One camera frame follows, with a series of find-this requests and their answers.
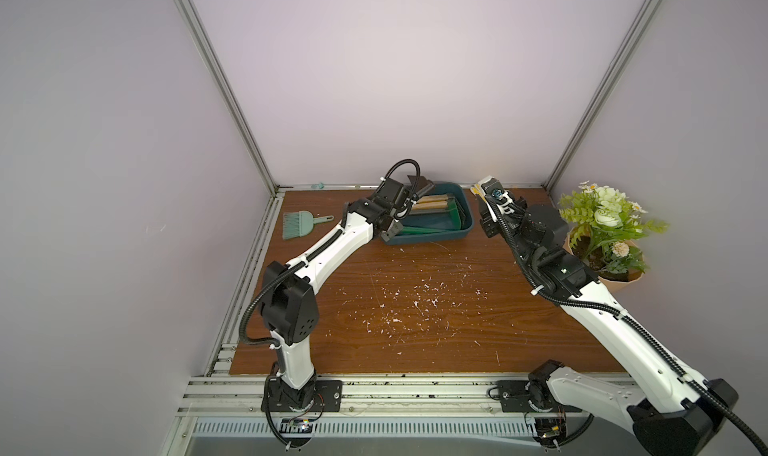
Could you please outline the green tool red grip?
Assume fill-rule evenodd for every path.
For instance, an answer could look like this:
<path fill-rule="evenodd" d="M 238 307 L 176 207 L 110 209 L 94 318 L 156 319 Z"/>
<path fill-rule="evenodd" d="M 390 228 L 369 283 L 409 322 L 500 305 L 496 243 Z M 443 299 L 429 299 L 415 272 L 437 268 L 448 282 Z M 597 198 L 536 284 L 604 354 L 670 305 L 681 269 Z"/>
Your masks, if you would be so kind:
<path fill-rule="evenodd" d="M 402 224 L 406 235 L 433 235 L 468 230 L 472 218 L 456 205 L 426 211 L 414 211 L 407 216 Z"/>

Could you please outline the grey tool red grip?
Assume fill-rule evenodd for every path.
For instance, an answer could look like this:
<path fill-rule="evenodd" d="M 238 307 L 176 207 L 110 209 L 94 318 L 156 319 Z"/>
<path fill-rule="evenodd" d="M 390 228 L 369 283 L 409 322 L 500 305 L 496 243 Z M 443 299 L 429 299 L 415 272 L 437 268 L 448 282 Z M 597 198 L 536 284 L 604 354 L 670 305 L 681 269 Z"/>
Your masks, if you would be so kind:
<path fill-rule="evenodd" d="M 424 176 L 409 176 L 409 183 L 410 186 L 408 188 L 409 190 L 409 199 L 413 202 L 417 202 L 421 198 L 423 198 L 425 195 L 430 193 L 434 187 L 435 183 Z"/>

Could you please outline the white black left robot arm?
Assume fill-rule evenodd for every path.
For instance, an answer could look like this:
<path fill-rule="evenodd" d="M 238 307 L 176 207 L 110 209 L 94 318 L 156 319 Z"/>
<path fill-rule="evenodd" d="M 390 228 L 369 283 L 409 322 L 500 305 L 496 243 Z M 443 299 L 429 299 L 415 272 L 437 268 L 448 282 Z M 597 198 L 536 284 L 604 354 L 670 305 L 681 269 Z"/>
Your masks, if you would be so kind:
<path fill-rule="evenodd" d="M 238 341 L 276 352 L 277 373 L 266 389 L 274 389 L 289 408 L 303 410 L 314 399 L 317 373 L 310 335 L 319 322 L 320 289 L 361 247 L 397 236 L 413 205 L 433 187 L 417 161 L 403 159 L 370 196 L 346 204 L 340 222 L 315 245 L 285 264 L 273 262 L 265 269 L 261 289 L 239 323 Z"/>

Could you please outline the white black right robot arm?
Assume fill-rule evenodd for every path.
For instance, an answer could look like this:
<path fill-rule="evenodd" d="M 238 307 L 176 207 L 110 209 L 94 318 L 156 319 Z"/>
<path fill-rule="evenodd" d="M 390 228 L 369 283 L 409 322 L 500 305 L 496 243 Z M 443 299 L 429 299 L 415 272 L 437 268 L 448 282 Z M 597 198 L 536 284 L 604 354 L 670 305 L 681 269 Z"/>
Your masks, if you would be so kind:
<path fill-rule="evenodd" d="M 568 225 L 555 208 L 525 207 L 492 177 L 476 183 L 472 192 L 486 236 L 503 237 L 532 295 L 579 322 L 636 384 L 629 389 L 607 383 L 550 360 L 529 375 L 531 388 L 541 395 L 538 407 L 579 408 L 633 434 L 651 455 L 696 455 L 725 422 L 766 454 L 766 444 L 733 411 L 735 389 L 723 379 L 705 378 L 668 351 L 597 273 L 566 251 Z"/>

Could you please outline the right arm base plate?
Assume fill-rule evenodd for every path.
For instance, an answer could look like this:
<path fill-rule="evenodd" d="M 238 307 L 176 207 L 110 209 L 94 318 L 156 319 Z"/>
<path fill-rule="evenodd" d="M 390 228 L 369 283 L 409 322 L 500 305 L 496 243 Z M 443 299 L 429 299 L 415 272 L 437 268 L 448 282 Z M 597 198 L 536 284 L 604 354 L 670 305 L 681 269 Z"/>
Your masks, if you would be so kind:
<path fill-rule="evenodd" d="M 557 402 L 543 383 L 523 380 L 500 380 L 486 392 L 499 402 L 505 413 L 580 413 L 581 409 Z"/>

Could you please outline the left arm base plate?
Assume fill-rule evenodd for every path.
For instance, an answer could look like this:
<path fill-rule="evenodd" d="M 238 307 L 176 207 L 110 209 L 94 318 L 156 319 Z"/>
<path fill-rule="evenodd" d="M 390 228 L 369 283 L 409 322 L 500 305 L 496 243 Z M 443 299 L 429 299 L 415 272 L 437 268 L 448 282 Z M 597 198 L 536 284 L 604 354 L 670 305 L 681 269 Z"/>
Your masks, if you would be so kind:
<path fill-rule="evenodd" d="M 339 412 L 343 382 L 311 379 L 301 389 L 290 387 L 281 378 L 269 378 L 264 387 L 261 410 L 269 412 Z"/>

